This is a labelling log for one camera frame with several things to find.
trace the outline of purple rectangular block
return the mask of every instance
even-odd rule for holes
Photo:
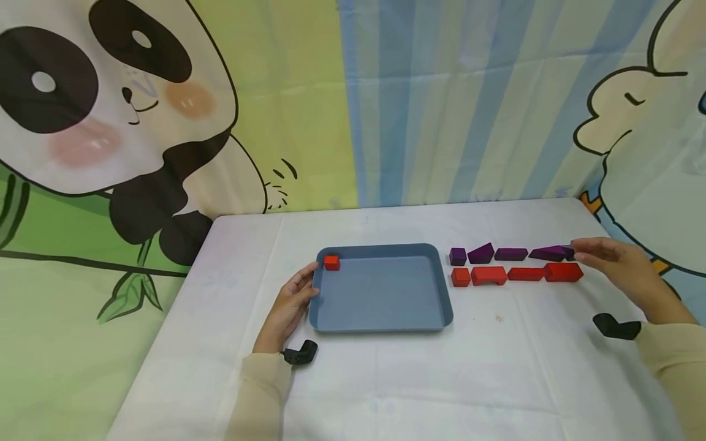
[[[573,257],[573,247],[571,245],[562,245],[561,249],[564,250],[564,254],[566,254],[566,260],[569,262],[573,262],[576,260],[576,258]]]
[[[451,265],[455,267],[462,267],[466,265],[466,249],[451,248],[451,251],[448,254],[448,259],[451,261]]]
[[[526,248],[498,248],[495,260],[524,260],[527,254]]]
[[[564,249],[559,246],[547,246],[544,248],[535,248],[529,254],[533,259],[549,260],[551,262],[561,262],[566,257]]]
[[[468,253],[468,263],[490,263],[490,261],[493,260],[493,254],[495,254],[493,244],[488,242],[482,247],[476,248]]]

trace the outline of red block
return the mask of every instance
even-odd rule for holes
[[[337,255],[327,255],[323,258],[323,266],[329,271],[338,271],[341,268],[341,262]]]
[[[509,280],[527,280],[537,282],[544,277],[544,268],[511,268],[508,271]]]
[[[576,282],[583,277],[583,271],[577,263],[547,263],[544,276],[548,282]]]
[[[475,267],[471,271],[471,280],[474,286],[488,283],[504,285],[508,275],[503,267]]]
[[[451,272],[453,286],[468,286],[471,283],[471,274],[468,268],[454,268]]]

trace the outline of plastic tray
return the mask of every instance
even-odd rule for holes
[[[323,267],[337,255],[340,269]],[[453,320],[439,253],[428,243],[324,248],[309,322],[320,332],[431,332]]]

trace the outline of sleeve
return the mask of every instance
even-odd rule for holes
[[[687,441],[706,440],[706,328],[645,323],[635,342],[669,395]]]
[[[277,441],[292,367],[281,354],[250,354],[226,430],[226,441]]]

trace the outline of white tablecloth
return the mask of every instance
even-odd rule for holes
[[[141,368],[109,440],[218,440],[279,288],[327,246],[427,242],[536,248],[605,236],[573,199],[221,217]],[[515,263],[505,262],[509,268]],[[539,260],[518,262],[542,266]],[[284,440],[678,440],[674,411],[635,345],[591,317],[642,317],[598,272],[575,284],[454,288],[428,335],[324,335],[296,370]]]

